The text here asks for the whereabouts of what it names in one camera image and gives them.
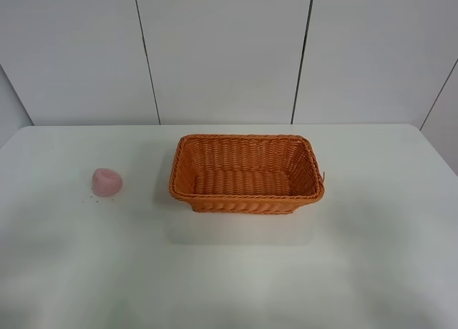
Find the orange wicker basket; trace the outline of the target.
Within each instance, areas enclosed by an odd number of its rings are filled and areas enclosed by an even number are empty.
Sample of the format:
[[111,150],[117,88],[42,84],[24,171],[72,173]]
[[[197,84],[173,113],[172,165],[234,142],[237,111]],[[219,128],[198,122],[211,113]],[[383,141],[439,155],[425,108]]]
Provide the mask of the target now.
[[195,212],[287,215],[325,187],[302,136],[190,134],[178,142],[169,192]]

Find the pink peach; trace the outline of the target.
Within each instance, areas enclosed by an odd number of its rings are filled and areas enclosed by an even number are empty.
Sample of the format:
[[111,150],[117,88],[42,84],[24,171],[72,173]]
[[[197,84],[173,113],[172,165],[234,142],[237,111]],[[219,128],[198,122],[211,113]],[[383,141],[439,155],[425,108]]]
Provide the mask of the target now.
[[110,169],[98,168],[92,175],[92,191],[96,196],[109,197],[122,189],[121,176]]

